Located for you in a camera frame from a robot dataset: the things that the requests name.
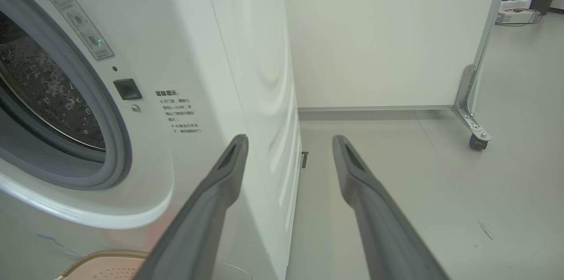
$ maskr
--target washing machine drum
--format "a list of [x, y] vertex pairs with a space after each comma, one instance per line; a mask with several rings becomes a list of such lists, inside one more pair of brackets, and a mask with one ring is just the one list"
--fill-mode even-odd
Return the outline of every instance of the washing machine drum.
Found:
[[32, 0], [0, 1], [0, 125], [0, 158], [52, 184], [110, 188], [131, 164], [107, 89]]

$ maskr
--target whiteboard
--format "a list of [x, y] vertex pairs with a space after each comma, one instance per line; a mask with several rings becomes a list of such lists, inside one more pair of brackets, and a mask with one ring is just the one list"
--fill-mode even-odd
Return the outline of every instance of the whiteboard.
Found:
[[300, 108], [449, 107], [492, 0], [286, 0]]

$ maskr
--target washing machine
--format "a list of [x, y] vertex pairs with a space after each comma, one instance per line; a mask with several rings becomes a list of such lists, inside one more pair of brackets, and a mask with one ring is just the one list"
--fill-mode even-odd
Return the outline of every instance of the washing machine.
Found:
[[150, 251], [244, 133], [216, 268], [285, 278], [302, 148], [284, 0], [0, 0], [0, 77], [12, 257], [46, 244], [45, 279], [60, 257]]

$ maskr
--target floor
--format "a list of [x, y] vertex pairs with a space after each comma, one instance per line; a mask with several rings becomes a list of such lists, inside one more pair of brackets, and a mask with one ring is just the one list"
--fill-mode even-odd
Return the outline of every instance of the floor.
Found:
[[343, 134], [453, 280], [564, 274], [564, 15], [495, 26], [476, 118], [484, 151], [449, 111], [300, 115], [304, 151], [288, 280], [368, 279], [331, 139]]

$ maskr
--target caster wheel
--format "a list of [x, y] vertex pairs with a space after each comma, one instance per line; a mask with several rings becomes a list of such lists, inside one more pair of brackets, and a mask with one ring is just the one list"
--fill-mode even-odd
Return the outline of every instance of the caster wheel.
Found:
[[474, 135], [470, 137], [470, 148], [473, 148], [475, 150], [484, 150], [487, 146], [487, 141], [480, 140]]

